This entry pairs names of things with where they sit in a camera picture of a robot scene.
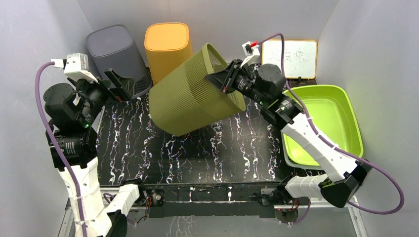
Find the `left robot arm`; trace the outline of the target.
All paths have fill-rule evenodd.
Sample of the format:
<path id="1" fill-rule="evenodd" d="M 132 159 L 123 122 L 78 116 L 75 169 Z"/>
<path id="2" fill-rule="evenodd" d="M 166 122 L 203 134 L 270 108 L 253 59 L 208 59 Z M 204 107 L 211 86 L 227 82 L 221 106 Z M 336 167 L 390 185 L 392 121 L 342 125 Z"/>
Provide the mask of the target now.
<path id="1" fill-rule="evenodd" d="M 77 237 L 124 237 L 128 213 L 149 196 L 141 179 L 124 180 L 108 204 L 98 180 L 97 133 L 92 124 L 103 106 L 132 99 L 132 79 L 107 69 L 104 82 L 86 69 L 65 67 L 68 83 L 37 97 L 53 165 L 63 180 L 74 213 Z"/>

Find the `grey mesh bin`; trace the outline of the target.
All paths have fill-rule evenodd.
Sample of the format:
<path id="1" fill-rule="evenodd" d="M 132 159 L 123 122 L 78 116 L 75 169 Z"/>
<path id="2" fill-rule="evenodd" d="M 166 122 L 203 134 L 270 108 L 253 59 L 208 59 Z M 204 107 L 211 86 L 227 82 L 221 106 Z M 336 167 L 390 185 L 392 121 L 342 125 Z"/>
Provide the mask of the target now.
<path id="1" fill-rule="evenodd" d="M 150 90 L 150 72 L 126 26 L 117 24 L 94 31 L 86 37 L 86 45 L 103 79 L 110 80 L 104 73 L 106 69 L 133 79 L 133 98 Z"/>

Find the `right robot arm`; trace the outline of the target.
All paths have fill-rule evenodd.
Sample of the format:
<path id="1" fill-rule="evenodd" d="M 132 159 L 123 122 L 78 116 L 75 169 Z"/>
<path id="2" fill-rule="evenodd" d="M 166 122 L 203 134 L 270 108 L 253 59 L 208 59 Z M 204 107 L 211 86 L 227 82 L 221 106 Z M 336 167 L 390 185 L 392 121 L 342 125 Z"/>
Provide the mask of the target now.
<path id="1" fill-rule="evenodd" d="M 283 92 L 288 82 L 278 66 L 265 64 L 251 72 L 240 60 L 233 60 L 224 70 L 206 75 L 205 80 L 221 93 L 239 92 L 255 101 L 262 117 L 297 142 L 324 170 L 324 175 L 291 178 L 278 191 L 282 203 L 313 197 L 343 208 L 363 185 L 372 166 L 341 151 L 313 125 L 304 107 Z"/>

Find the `olive green mesh bin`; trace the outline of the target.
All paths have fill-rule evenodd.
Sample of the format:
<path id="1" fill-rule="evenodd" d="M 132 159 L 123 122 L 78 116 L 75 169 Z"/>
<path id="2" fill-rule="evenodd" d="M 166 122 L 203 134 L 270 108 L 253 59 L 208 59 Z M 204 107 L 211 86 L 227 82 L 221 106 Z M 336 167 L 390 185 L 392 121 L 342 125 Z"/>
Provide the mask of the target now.
<path id="1" fill-rule="evenodd" d="M 205 76 L 227 62 L 209 43 L 174 69 L 149 92 L 149 115 L 159 129 L 182 136 L 246 110 L 239 92 L 223 94 Z"/>

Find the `orange mesh bin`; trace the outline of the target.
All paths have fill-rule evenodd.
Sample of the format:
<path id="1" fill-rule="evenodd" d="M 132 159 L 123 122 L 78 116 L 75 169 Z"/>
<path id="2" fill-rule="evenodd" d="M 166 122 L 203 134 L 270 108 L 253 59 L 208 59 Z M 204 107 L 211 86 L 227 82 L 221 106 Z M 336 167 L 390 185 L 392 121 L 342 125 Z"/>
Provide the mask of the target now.
<path id="1" fill-rule="evenodd" d="M 145 33 L 144 48 L 156 85 L 193 55 L 189 27 L 181 22 L 153 24 Z"/>

